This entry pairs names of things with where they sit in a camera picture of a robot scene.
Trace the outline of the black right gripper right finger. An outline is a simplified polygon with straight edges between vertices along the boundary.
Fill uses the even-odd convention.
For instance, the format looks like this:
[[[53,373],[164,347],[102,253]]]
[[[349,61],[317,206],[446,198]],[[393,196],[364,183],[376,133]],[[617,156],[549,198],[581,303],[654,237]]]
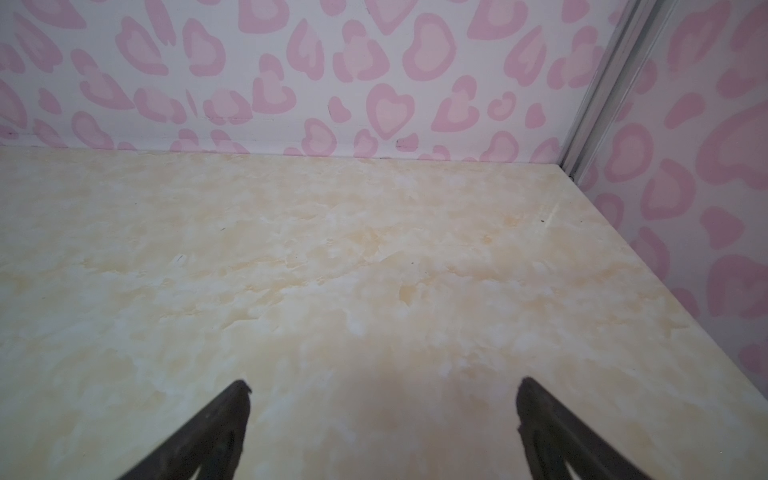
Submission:
[[[535,379],[522,379],[516,409],[534,479],[650,479]]]

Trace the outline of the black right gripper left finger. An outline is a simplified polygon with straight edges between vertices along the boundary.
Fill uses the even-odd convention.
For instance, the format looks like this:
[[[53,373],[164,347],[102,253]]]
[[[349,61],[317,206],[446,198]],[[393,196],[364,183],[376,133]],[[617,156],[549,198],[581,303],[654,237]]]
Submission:
[[[148,456],[129,479],[232,479],[243,452],[251,389],[236,380]]]

